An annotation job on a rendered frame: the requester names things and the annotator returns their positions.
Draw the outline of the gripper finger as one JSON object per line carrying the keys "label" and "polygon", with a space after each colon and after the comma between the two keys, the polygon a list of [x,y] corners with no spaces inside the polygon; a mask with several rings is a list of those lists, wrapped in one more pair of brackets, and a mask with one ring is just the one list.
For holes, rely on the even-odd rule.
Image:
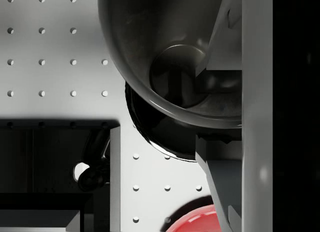
{"label": "gripper finger", "polygon": [[195,137],[195,158],[206,174],[222,232],[242,232],[242,142]]}
{"label": "gripper finger", "polygon": [[222,0],[206,55],[195,69],[198,93],[242,90],[242,0]]}

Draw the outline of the black mug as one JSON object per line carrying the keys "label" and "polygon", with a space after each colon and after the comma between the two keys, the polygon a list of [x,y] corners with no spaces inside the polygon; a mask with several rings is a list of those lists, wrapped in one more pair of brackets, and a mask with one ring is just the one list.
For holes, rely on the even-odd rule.
{"label": "black mug", "polygon": [[195,138],[242,141],[242,89],[196,92],[222,0],[97,0],[108,51],[125,80],[139,134],[170,157],[195,161]]}

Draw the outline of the red plate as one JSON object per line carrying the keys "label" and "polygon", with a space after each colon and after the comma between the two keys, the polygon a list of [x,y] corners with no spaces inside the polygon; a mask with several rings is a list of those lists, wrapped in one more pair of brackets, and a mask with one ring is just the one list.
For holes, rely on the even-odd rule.
{"label": "red plate", "polygon": [[193,199],[165,217],[160,232],[222,232],[210,195]]}

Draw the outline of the black stove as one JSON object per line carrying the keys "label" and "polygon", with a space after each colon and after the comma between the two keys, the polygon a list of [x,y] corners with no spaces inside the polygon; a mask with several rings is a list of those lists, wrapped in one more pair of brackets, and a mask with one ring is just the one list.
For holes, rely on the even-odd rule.
{"label": "black stove", "polygon": [[120,232],[120,125],[0,118],[0,232]]}

